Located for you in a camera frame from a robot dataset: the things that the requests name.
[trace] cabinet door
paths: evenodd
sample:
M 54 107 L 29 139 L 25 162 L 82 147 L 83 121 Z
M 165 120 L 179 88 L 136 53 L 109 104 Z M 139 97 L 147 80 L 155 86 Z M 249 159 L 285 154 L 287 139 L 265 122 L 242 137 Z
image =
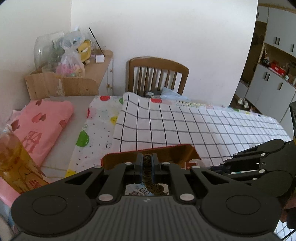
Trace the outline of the cabinet door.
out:
M 245 86 L 241 81 L 239 82 L 235 94 L 239 97 L 244 99 L 246 97 L 246 93 L 248 91 L 248 87 Z
M 256 106 L 263 87 L 266 85 L 265 79 L 267 79 L 268 74 L 270 74 L 270 71 L 267 68 L 260 64 L 257 65 L 253 80 L 246 94 L 247 100 L 251 102 L 254 106 Z
M 288 26 L 293 13 L 269 8 L 268 23 L 264 42 L 287 51 Z
M 107 80 L 108 80 L 108 95 L 113 95 L 113 59 L 107 69 Z
M 293 139 L 294 136 L 294 129 L 293 129 L 293 123 L 292 123 L 292 117 L 290 108 L 286 110 L 286 114 L 284 115 L 283 119 L 280 122 L 281 126 L 284 128 L 284 130 L 287 132 L 288 136 Z
M 255 104 L 255 107 L 263 114 L 268 115 L 269 109 L 273 102 L 274 96 L 279 85 L 278 76 L 269 71 L 266 80 L 265 86 L 260 94 L 260 97 Z
M 267 23 L 267 19 L 268 19 L 268 7 L 258 6 L 256 20 Z
M 289 14 L 291 20 L 284 26 L 287 34 L 289 34 L 285 51 L 296 57 L 296 14 L 291 12 Z
M 272 92 L 273 101 L 267 115 L 280 122 L 294 97 L 296 89 L 279 76 L 276 76 L 276 81 L 276 91 Z
M 100 84 L 100 87 L 99 87 L 99 95 L 103 95 L 103 96 L 106 96 L 108 95 L 108 78 L 107 78 L 107 71 L 101 81 L 101 84 Z

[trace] screw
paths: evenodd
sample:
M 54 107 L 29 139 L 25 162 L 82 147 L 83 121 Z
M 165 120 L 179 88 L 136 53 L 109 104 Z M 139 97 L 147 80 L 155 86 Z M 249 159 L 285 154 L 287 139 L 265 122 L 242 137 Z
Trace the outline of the screw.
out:
M 192 201 L 194 199 L 194 196 L 190 193 L 184 193 L 180 195 L 180 199 L 183 201 Z
M 113 199 L 113 196 L 111 194 L 102 194 L 99 196 L 99 200 L 103 202 L 108 202 Z

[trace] wooden chair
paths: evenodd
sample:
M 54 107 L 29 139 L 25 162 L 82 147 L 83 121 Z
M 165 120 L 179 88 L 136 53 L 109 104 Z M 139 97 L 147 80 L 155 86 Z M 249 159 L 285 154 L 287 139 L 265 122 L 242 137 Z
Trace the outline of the wooden chair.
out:
M 138 77 L 138 83 L 137 83 L 137 89 L 134 91 L 134 73 L 135 73 L 135 67 L 139 67 L 139 77 Z M 138 95 L 144 95 L 145 91 L 149 90 L 149 70 L 153 70 L 153 75 L 152 75 L 152 80 L 151 80 L 151 87 L 150 91 L 154 91 L 156 88 L 159 91 L 162 83 L 163 83 L 163 74 L 165 71 L 167 71 L 166 79 L 165 79 L 165 84 L 164 86 L 167 88 L 170 88 L 171 90 L 174 90 L 175 87 L 175 82 L 177 78 L 177 73 L 182 74 L 181 81 L 179 84 L 178 88 L 178 94 L 182 94 L 186 80 L 189 74 L 189 69 L 185 67 L 184 65 L 177 63 L 172 60 L 168 59 L 163 59 L 163 58 L 154 58 L 154 57 L 138 57 L 138 58 L 132 58 L 129 61 L 129 70 L 128 70 L 128 91 L 134 92 Z M 142 72 L 143 68 L 146 68 L 146 74 L 145 74 L 145 83 L 144 83 L 144 88 L 141 89 L 141 86 L 143 85 L 142 83 Z M 158 85 L 156 86 L 156 72 L 157 69 L 161 70 L 160 71 L 160 77 L 158 80 Z M 170 73 L 175 72 L 174 78 L 171 82 L 171 86 L 168 87 L 169 84 L 169 77 Z

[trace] pillow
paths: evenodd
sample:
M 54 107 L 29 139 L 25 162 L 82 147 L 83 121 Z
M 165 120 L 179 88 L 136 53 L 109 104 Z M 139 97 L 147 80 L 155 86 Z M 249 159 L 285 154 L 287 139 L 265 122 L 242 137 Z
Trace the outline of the pillow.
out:
M 163 87 L 160 98 L 161 99 L 168 99 L 168 100 L 190 101 L 190 99 L 188 99 L 187 97 L 181 96 L 180 94 L 178 94 L 166 87 Z

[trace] plastic bottle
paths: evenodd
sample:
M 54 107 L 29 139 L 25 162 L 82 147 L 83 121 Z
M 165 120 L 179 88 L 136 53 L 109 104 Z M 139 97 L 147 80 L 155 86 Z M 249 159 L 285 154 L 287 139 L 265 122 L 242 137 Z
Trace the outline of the plastic bottle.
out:
M 20 194 L 48 184 L 11 126 L 1 122 L 0 176 Z

